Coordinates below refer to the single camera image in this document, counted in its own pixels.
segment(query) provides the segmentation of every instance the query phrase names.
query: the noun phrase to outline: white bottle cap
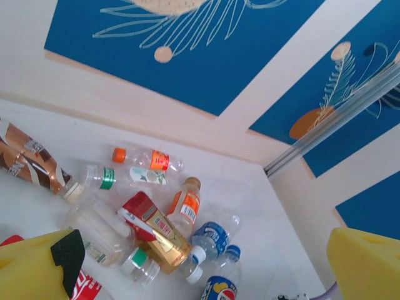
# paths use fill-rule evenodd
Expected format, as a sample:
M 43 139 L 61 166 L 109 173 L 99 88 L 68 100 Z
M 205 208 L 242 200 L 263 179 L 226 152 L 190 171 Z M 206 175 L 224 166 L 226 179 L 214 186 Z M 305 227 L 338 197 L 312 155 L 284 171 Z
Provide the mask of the white bottle cap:
M 65 201 L 74 204 L 82 195 L 84 187 L 82 184 L 75 182 L 71 188 L 63 195 Z
M 200 266 L 196 266 L 192 272 L 192 274 L 189 275 L 188 278 L 186 278 L 186 281 L 189 284 L 195 284 L 196 282 L 199 281 L 199 279 L 201 278 L 201 276 L 203 275 L 203 269 L 201 269 Z
M 197 259 L 198 264 L 201 264 L 203 261 L 205 261 L 207 257 L 207 253 L 200 246 L 193 246 L 191 254 Z

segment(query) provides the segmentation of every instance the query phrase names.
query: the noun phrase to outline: brown bottle label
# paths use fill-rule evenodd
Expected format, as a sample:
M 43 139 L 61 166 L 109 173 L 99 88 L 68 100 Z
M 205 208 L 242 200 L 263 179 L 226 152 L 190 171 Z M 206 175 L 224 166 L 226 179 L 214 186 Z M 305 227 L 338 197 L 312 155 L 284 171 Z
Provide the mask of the brown bottle label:
M 71 179 L 40 143 L 3 119 L 0 119 L 0 166 L 54 194 Z

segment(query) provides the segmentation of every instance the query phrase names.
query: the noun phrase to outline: wall mural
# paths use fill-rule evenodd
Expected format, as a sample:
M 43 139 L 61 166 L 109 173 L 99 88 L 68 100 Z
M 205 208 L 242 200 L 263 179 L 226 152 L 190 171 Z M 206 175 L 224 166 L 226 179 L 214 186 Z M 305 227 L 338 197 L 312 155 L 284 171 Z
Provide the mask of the wall mural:
M 382 0 L 251 129 L 293 144 L 370 80 L 400 61 L 400 2 Z M 400 123 L 400 87 L 356 116 L 304 158 L 316 176 Z
M 398 182 L 400 172 L 336 206 L 349 228 L 400 239 Z
M 322 3 L 59 0 L 45 49 L 218 116 Z

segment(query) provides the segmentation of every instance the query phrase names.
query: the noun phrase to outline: white wall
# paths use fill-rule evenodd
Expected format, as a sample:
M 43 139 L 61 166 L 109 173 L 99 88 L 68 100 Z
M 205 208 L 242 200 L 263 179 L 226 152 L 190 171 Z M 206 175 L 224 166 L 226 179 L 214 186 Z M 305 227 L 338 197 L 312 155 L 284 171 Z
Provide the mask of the white wall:
M 0 97 L 267 164 L 288 145 L 248 127 L 378 2 L 326 0 L 216 119 L 44 51 L 56 0 L 6 1 L 0 9 Z
M 400 170 L 399 136 L 397 125 L 317 179 L 303 159 L 270 178 L 325 287 L 334 281 L 326 244 L 331 230 L 341 226 L 333 210 Z

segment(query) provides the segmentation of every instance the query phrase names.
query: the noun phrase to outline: barcode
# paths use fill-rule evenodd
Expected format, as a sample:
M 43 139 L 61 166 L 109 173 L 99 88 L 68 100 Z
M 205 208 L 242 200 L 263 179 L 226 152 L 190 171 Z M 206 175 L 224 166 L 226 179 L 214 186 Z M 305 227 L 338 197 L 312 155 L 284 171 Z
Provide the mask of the barcode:
M 190 221 L 192 221 L 192 223 L 194 224 L 194 222 L 196 220 L 196 213 L 194 212 L 194 210 L 191 207 L 189 207 L 187 205 L 182 206 L 181 214 L 183 214 L 184 216 L 187 216 L 190 219 Z

